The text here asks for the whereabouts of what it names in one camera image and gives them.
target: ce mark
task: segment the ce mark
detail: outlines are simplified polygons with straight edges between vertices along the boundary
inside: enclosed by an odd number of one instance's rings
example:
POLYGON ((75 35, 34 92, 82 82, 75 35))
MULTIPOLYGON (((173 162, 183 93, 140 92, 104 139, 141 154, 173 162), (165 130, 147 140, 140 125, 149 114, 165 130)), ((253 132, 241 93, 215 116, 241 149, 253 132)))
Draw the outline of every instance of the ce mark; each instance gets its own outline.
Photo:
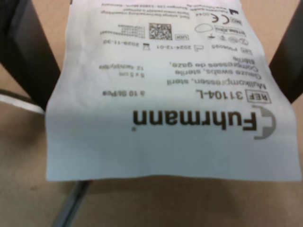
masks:
MULTIPOLYGON (((219 17, 215 14, 212 14, 212 13, 211 13, 211 15, 213 15, 213 19, 214 19, 212 22, 217 23, 219 21, 219 17)), ((229 23, 229 18, 227 16, 223 15, 223 14, 221 16, 226 18, 226 21, 223 24, 224 25, 228 24, 229 23)))

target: cardboard surface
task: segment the cardboard surface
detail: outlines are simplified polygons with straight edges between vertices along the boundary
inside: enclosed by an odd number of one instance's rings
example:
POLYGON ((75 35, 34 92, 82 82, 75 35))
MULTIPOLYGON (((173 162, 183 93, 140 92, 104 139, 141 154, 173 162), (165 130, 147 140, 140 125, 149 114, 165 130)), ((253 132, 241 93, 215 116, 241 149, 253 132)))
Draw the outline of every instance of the cardboard surface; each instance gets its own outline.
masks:
MULTIPOLYGON (((69 0, 33 0, 59 66, 69 0)), ((299 0, 242 0, 270 61, 299 0)), ((0 88, 24 91, 0 67, 0 88)), ((293 104, 303 163, 303 96, 293 104)), ((47 227, 72 183, 45 180, 44 118, 0 104, 0 225, 47 227)), ((179 177, 96 181, 74 227, 296 227, 303 223, 303 183, 179 177)))

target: white paper package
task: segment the white paper package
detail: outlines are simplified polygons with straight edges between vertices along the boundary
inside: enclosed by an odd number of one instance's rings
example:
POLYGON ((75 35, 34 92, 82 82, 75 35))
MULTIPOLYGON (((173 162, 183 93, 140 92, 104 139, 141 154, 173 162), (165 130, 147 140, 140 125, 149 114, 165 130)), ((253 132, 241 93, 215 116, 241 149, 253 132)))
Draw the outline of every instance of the white paper package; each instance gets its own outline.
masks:
POLYGON ((47 179, 301 179, 292 107, 238 0, 73 0, 47 179))

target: fuhrmann logo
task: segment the fuhrmann logo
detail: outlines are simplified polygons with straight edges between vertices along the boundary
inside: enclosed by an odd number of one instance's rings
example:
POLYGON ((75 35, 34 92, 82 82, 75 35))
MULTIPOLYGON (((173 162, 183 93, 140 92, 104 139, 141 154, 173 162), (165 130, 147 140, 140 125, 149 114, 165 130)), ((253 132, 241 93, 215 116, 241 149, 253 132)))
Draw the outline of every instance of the fuhrmann logo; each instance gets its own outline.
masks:
MULTIPOLYGON (((268 109, 253 105, 253 108, 260 109, 262 117, 271 118, 271 126, 262 127, 262 135, 255 136, 255 140, 263 140, 268 138, 276 129, 276 118, 268 109)), ((186 126, 219 126, 225 131, 228 126, 240 126, 243 131, 257 131, 257 114, 250 112, 250 118, 243 118, 240 112, 218 112, 218 111, 146 111, 143 110, 133 112, 133 121, 135 125, 170 125, 177 124, 186 126)))

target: white cable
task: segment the white cable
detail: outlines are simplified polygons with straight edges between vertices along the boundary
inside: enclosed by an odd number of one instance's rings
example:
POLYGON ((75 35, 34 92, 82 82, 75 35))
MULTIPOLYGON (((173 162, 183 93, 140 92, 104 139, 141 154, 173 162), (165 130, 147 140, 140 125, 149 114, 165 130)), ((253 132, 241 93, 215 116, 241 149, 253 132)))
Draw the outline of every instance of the white cable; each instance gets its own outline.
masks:
POLYGON ((35 112, 38 114, 44 114, 44 110, 35 104, 28 103, 26 101, 23 101, 23 100, 20 100, 17 98, 13 98, 10 96, 6 96, 3 94, 0 94, 0 102, 11 104, 13 106, 20 107, 22 109, 26 109, 26 110, 29 110, 29 111, 32 111, 32 112, 35 112))

